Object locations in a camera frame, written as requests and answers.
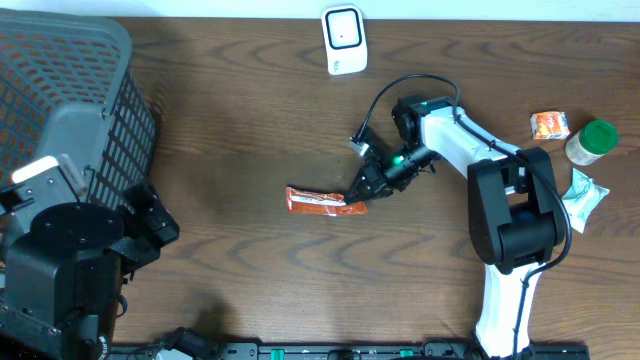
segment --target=orange packet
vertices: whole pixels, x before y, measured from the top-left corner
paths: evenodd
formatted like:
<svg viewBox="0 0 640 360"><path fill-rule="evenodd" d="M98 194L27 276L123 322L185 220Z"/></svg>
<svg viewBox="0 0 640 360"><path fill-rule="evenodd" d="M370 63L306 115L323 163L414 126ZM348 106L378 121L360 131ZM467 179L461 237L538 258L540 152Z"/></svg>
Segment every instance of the orange packet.
<svg viewBox="0 0 640 360"><path fill-rule="evenodd" d="M565 139L571 134L567 118L560 111L533 114L531 116L531 131L536 140Z"/></svg>
<svg viewBox="0 0 640 360"><path fill-rule="evenodd" d="M296 190L287 186L287 208L290 213L346 216L365 215L364 202L347 205L340 194L320 194L311 191Z"/></svg>

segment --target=plastic basket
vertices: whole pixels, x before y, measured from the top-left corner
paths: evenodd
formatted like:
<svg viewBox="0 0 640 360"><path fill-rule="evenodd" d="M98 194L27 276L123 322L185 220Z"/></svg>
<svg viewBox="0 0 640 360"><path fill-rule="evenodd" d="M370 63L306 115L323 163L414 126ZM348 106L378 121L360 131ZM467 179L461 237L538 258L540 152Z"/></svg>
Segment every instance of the plastic basket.
<svg viewBox="0 0 640 360"><path fill-rule="evenodd" d="M148 173L156 124L129 72L131 39L103 18L0 9L0 185L68 154L110 208Z"/></svg>

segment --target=bottle with green cap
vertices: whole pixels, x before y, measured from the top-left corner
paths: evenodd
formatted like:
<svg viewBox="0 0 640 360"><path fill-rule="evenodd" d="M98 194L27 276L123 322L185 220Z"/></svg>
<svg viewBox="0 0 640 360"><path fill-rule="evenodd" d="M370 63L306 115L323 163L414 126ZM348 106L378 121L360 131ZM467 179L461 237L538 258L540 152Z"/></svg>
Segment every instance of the bottle with green cap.
<svg viewBox="0 0 640 360"><path fill-rule="evenodd" d="M576 165L589 165L618 145L618 131L604 120L594 120L567 142L565 152Z"/></svg>

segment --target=wooden table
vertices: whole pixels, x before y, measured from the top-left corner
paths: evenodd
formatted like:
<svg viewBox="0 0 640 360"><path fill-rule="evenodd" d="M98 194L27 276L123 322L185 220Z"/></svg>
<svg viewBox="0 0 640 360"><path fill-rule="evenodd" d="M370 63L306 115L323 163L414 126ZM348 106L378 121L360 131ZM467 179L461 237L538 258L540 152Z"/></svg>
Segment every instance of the wooden table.
<svg viewBox="0 0 640 360"><path fill-rule="evenodd" d="M640 351L640 24L367 21L369 65L331 77L317 20L119 19L132 68L157 112L151 177L182 233L126 286L116 342L177 326L265 342L467 337L482 308L483 264L467 232L467 185L444 161L362 217L290 215L285 186L346 189L361 161L347 147L378 91L401 75L457 81L488 131L552 157L570 183L564 141L533 141L533 112L562 110L577 132L606 119L620 145L583 168L611 189L544 274L534 341L584 341L592 359ZM391 144L397 97L450 94L412 80L371 125Z"/></svg>

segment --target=plastic wrapper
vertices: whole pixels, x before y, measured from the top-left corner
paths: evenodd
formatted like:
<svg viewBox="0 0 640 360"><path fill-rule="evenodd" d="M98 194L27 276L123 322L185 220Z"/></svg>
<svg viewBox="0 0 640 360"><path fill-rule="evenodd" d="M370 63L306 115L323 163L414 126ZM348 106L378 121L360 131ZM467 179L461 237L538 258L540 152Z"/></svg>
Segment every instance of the plastic wrapper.
<svg viewBox="0 0 640 360"><path fill-rule="evenodd" d="M607 194L609 189L596 185L593 179L573 169L571 187L562 197L562 202L569 213L571 227L581 234L584 233L587 218Z"/></svg>
<svg viewBox="0 0 640 360"><path fill-rule="evenodd" d="M571 134L566 116L559 111L533 114L531 116L531 131L536 140L565 139Z"/></svg>
<svg viewBox="0 0 640 360"><path fill-rule="evenodd" d="M287 187L287 208L290 213L347 216L365 215L364 202L345 204L341 194L321 194Z"/></svg>

